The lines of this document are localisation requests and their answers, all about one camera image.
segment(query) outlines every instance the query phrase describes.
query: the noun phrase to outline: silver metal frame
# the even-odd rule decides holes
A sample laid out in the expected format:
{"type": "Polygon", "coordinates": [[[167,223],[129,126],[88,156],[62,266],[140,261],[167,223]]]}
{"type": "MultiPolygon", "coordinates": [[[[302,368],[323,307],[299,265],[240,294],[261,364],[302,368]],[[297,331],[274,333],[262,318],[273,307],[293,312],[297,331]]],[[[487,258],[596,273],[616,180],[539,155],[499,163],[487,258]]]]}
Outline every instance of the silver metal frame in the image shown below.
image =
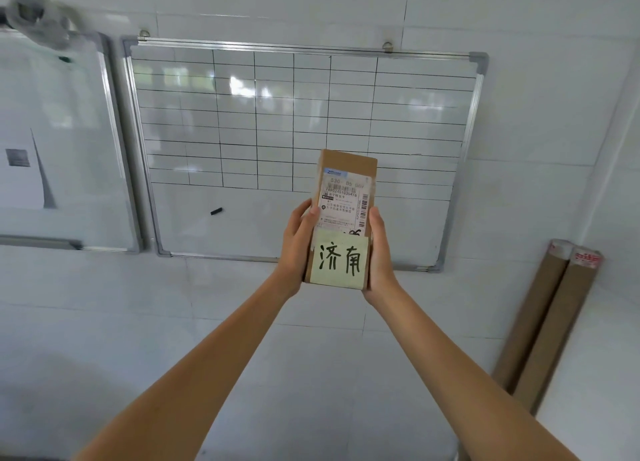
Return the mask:
{"type": "MultiPolygon", "coordinates": [[[[471,139],[471,133],[473,130],[474,121],[476,118],[477,106],[480,99],[480,92],[482,90],[482,83],[484,80],[484,74],[487,69],[489,56],[482,52],[470,52],[470,53],[444,53],[444,52],[403,52],[393,51],[385,52],[380,49],[373,48],[336,48],[326,46],[304,46],[304,45],[268,45],[258,43],[240,43],[240,42],[221,42],[221,41],[204,41],[204,40],[178,40],[178,39],[165,39],[165,38],[149,38],[149,37],[126,37],[122,40],[124,45],[124,67],[126,69],[127,84],[129,92],[129,100],[133,110],[133,115],[136,121],[135,132],[138,142],[138,151],[141,154],[142,162],[145,168],[145,179],[147,182],[147,193],[150,201],[150,209],[152,220],[154,224],[155,240],[154,249],[156,253],[163,257],[199,257],[206,259],[225,259],[231,261],[255,261],[255,262],[277,262],[277,257],[253,257],[247,255],[204,255],[193,254],[188,252],[170,252],[164,250],[162,247],[162,240],[160,238],[160,227],[156,214],[156,202],[154,200],[154,192],[149,175],[149,167],[147,161],[147,153],[145,150],[145,140],[143,136],[142,123],[140,119],[140,107],[138,105],[138,93],[136,89],[136,81],[133,72],[133,64],[131,58],[131,47],[135,45],[140,46],[153,46],[153,47],[170,47],[170,48],[202,48],[206,50],[240,50],[247,52],[286,52],[286,53],[310,53],[325,55],[330,53],[331,55],[354,55],[358,57],[392,57],[394,59],[428,59],[428,60],[465,60],[477,63],[476,85],[473,90],[471,99],[471,106],[469,109],[469,115],[467,118],[467,124],[465,126],[465,136],[463,138],[459,164],[462,164],[467,159],[467,151],[469,142],[471,139]]],[[[451,200],[449,203],[449,210],[447,212],[447,219],[445,221],[444,231],[442,234],[442,242],[440,244],[440,252],[438,253],[438,259],[433,266],[418,266],[414,264],[395,264],[396,270],[407,271],[426,271],[426,272],[440,272],[444,267],[444,261],[446,256],[447,245],[449,243],[449,236],[451,235],[451,228],[453,224],[453,215],[458,200],[458,189],[460,174],[456,169],[456,177],[454,178],[454,184],[451,192],[451,200]]]]}
{"type": "MultiPolygon", "coordinates": [[[[15,38],[27,39],[27,37],[17,30],[2,28],[0,33],[15,38]]],[[[111,134],[113,137],[113,145],[116,150],[116,158],[118,159],[118,168],[120,176],[124,181],[127,197],[127,215],[129,217],[129,225],[131,226],[132,236],[134,239],[131,248],[120,247],[100,247],[97,245],[82,245],[71,239],[44,239],[39,237],[23,237],[23,236],[3,236],[2,243],[10,243],[10,245],[20,245],[25,247],[44,247],[44,248],[69,248],[73,250],[100,250],[104,252],[125,252],[127,254],[138,254],[142,249],[142,238],[140,234],[140,224],[138,223],[138,215],[136,213],[136,203],[133,199],[133,189],[131,178],[129,176],[129,167],[126,166],[127,155],[124,147],[124,139],[122,136],[122,126],[120,125],[120,114],[118,112],[118,102],[114,92],[113,74],[111,70],[109,58],[109,39],[106,35],[97,32],[77,33],[76,35],[94,42],[98,53],[98,61],[100,64],[100,72],[102,78],[102,88],[107,102],[109,113],[109,125],[111,126],[111,134]]]]}

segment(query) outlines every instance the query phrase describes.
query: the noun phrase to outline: plastic-wrapped object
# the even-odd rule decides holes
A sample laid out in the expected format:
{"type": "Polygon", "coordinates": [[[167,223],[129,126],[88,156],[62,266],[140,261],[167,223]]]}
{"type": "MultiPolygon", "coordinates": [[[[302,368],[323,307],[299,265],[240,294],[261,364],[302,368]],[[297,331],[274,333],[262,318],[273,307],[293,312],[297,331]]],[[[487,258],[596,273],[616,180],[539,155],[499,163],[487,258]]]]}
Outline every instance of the plastic-wrapped object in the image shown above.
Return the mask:
{"type": "Polygon", "coordinates": [[[74,38],[74,24],[51,0],[10,0],[6,19],[39,45],[53,50],[68,49],[74,38]]]}

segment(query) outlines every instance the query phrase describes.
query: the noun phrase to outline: person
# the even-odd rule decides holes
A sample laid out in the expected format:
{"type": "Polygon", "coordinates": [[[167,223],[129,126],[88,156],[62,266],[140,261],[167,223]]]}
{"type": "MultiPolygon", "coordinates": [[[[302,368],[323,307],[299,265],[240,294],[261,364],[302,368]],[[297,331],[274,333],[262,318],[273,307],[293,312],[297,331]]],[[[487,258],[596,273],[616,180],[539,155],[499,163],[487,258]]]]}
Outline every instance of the person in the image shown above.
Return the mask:
{"type": "MultiPolygon", "coordinates": [[[[300,289],[319,210],[291,214],[273,273],[227,320],[116,416],[74,459],[193,460],[278,312],[300,289]]],[[[370,289],[393,335],[474,461],[577,458],[460,350],[394,275],[385,224],[371,208],[370,289]]]]}

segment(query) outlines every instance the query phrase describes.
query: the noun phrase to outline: horizontal barcode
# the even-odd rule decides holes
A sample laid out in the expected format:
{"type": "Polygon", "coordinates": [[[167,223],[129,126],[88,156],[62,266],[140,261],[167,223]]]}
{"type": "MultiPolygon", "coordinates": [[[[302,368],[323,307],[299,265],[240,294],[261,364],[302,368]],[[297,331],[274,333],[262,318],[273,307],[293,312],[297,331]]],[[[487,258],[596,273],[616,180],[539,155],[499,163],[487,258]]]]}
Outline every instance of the horizontal barcode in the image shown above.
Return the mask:
{"type": "Polygon", "coordinates": [[[369,206],[369,195],[363,195],[362,201],[360,202],[360,223],[359,226],[361,229],[367,225],[367,207],[369,206]]]}
{"type": "Polygon", "coordinates": [[[329,192],[339,192],[344,195],[356,195],[356,189],[354,187],[347,187],[346,185],[338,185],[337,183],[329,183],[327,188],[329,192]]]}

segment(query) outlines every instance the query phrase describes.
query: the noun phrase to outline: person's right hand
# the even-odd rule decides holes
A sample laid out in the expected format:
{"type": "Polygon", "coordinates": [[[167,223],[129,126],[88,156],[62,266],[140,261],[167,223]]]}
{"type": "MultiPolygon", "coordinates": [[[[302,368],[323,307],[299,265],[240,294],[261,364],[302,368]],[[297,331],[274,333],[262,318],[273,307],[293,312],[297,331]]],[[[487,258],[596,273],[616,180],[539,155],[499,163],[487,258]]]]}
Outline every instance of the person's right hand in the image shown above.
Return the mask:
{"type": "Polygon", "coordinates": [[[375,306],[377,302],[394,294],[401,287],[394,274],[385,223],[380,217],[378,207],[372,207],[369,211],[369,223],[373,234],[369,289],[364,289],[362,293],[365,299],[375,306]]]}

